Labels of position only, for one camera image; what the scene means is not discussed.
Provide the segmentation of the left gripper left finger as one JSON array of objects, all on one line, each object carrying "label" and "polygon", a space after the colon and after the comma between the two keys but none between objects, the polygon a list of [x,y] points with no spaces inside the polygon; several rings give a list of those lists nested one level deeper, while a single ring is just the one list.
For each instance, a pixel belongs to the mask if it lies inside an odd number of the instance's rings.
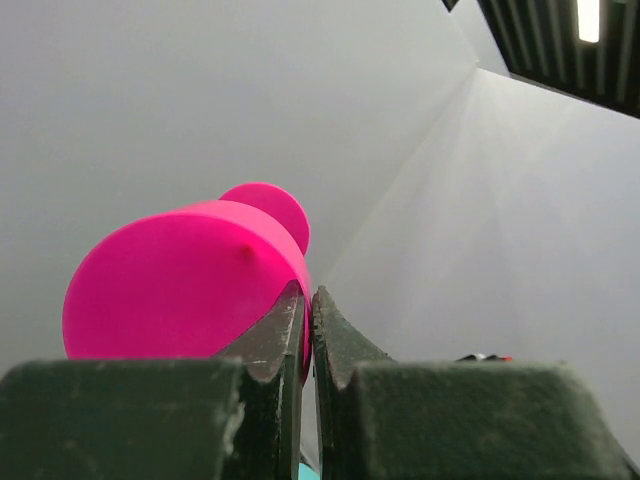
[{"label": "left gripper left finger", "polygon": [[204,360],[30,361],[1,381],[5,479],[294,479],[306,304],[290,282]]}]

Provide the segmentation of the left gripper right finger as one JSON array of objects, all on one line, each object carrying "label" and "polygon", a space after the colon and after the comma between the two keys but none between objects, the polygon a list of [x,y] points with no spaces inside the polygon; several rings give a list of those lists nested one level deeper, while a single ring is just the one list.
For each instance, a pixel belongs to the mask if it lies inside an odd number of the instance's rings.
[{"label": "left gripper right finger", "polygon": [[635,479],[595,396],[563,363],[399,362],[325,287],[312,300],[325,479]]}]

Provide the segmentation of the magenta plastic wine glass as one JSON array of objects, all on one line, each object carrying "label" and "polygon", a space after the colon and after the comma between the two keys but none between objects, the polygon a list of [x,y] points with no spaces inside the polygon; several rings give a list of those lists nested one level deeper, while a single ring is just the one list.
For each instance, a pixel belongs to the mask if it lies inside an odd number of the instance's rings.
[{"label": "magenta plastic wine glass", "polygon": [[83,258],[61,317],[72,360],[213,356],[290,283],[311,289],[311,224],[287,190],[244,183],[129,223]]}]

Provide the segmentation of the blue plastic wine glass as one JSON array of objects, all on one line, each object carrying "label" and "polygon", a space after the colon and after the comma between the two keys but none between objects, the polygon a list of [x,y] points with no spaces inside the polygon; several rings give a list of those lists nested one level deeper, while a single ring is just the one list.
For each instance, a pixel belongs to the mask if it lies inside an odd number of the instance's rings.
[{"label": "blue plastic wine glass", "polygon": [[298,480],[320,480],[320,476],[309,465],[300,463],[298,466]]}]

